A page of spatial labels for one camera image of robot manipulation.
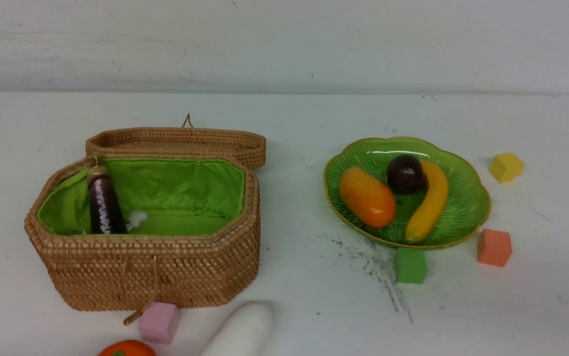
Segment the white table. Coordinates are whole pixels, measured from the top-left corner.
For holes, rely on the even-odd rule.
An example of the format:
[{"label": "white table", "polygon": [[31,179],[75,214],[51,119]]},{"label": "white table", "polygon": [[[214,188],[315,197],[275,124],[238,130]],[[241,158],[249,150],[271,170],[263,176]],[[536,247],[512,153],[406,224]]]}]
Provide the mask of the white table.
[{"label": "white table", "polygon": [[[70,309],[23,230],[49,176],[106,129],[178,126],[267,137],[259,276],[227,306],[183,310],[160,356],[196,356],[241,302],[270,300],[266,356],[569,356],[569,97],[0,93],[0,356],[89,356],[137,338],[129,312]],[[423,285],[391,284],[394,251],[328,207],[327,160],[363,137],[412,135],[471,162],[493,199],[485,227],[507,230],[505,268],[476,262],[476,238],[427,252]],[[526,169],[498,184],[490,158]]]}]

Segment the green fabric lining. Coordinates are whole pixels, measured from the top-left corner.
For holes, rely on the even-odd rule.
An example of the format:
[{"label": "green fabric lining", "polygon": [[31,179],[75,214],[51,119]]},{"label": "green fabric lining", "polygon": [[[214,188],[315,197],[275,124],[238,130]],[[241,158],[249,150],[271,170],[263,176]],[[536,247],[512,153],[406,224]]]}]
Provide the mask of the green fabric lining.
[{"label": "green fabric lining", "polygon": [[[226,160],[108,158],[124,217],[141,210],[148,219],[129,234],[199,236],[237,218],[244,206],[245,176]],[[88,169],[60,183],[38,210],[54,234],[90,233]]]}]

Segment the white wall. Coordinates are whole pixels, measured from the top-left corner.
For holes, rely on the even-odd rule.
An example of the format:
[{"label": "white wall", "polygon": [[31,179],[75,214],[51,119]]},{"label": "white wall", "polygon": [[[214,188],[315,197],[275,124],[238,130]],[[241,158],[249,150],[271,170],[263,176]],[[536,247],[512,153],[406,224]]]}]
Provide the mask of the white wall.
[{"label": "white wall", "polygon": [[0,0],[0,90],[569,93],[569,0]]}]

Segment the green cube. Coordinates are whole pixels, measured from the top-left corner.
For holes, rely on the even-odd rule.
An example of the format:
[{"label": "green cube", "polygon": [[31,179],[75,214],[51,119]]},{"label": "green cube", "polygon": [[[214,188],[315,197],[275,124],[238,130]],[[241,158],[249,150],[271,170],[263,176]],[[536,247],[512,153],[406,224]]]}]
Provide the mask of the green cube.
[{"label": "green cube", "polygon": [[416,248],[398,248],[395,255],[397,282],[423,284],[425,277],[427,277],[425,252]]}]

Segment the plum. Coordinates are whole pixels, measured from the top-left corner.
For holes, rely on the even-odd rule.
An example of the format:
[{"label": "plum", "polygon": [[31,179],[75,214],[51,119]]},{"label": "plum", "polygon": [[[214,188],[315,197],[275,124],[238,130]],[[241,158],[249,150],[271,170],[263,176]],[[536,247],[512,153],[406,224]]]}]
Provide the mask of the plum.
[{"label": "plum", "polygon": [[386,180],[395,194],[414,194],[427,187],[421,162],[413,155],[399,155],[391,160]]}]

